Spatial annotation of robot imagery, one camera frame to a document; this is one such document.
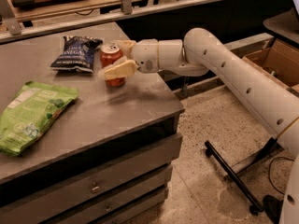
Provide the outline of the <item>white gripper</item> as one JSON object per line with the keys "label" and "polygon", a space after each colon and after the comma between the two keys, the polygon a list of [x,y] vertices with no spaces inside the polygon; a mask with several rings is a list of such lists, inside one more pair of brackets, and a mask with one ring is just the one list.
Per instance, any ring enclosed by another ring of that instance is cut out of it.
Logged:
{"label": "white gripper", "polygon": [[141,73],[156,73],[159,70],[156,39],[144,39],[137,43],[134,40],[114,40],[114,43],[119,46],[124,56],[102,68],[98,72],[99,78],[111,80],[130,77],[137,69]]}

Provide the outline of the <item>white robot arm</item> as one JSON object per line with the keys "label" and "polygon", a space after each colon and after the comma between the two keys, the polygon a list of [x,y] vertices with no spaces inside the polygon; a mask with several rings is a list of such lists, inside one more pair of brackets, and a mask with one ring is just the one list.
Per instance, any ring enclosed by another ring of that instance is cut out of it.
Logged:
{"label": "white robot arm", "polygon": [[191,29],[182,40],[115,40],[101,46],[122,51],[101,69],[103,80],[129,77],[139,71],[171,71],[200,77],[212,71],[278,143],[295,157],[284,195],[279,224],[299,222],[299,98],[228,50],[203,28]]}

